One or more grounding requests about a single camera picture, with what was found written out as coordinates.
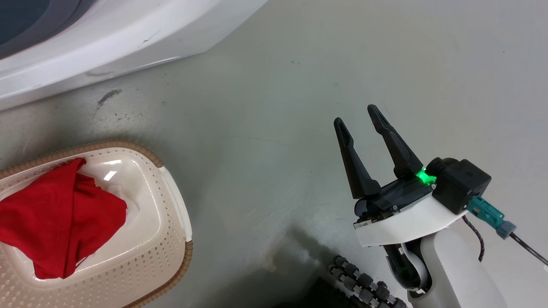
white robot arm casing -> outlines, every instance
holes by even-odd
[[[444,229],[421,240],[432,279],[426,294],[408,300],[414,308],[506,308],[503,295],[456,232]]]
[[[363,247],[406,243],[442,230],[466,213],[455,215],[428,194],[394,216],[355,224],[356,236]]]

plastic basket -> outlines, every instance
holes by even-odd
[[[142,307],[188,269],[192,229],[185,203],[161,160],[142,146],[99,142],[2,170],[0,199],[76,157],[88,162],[82,174],[103,189],[119,185],[137,212],[64,280],[36,278],[29,258],[0,243],[0,307]]]

washing machine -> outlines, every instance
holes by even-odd
[[[1,0],[0,110],[208,50],[267,0]]]

washing machine door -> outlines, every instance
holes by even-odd
[[[95,0],[1,0],[0,59],[71,26]]]

cable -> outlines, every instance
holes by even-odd
[[[510,233],[510,237],[514,239],[521,247],[525,248],[528,252],[530,252],[535,258],[539,259],[542,263],[545,265],[548,265],[548,260],[541,256],[538,252],[536,252],[533,248],[531,248],[529,245],[527,245],[525,242],[521,240],[514,232]]]
[[[479,257],[478,257],[478,260],[481,262],[483,260],[483,255],[485,254],[485,244],[483,243],[483,238],[481,237],[480,232],[474,227],[474,225],[471,222],[468,221],[468,218],[466,218],[466,216],[463,216],[463,220],[464,220],[464,223],[467,224],[468,227],[470,227],[470,229],[472,229],[472,231],[474,231],[474,233],[478,237],[478,240],[479,240],[479,243],[480,243],[479,244]]]

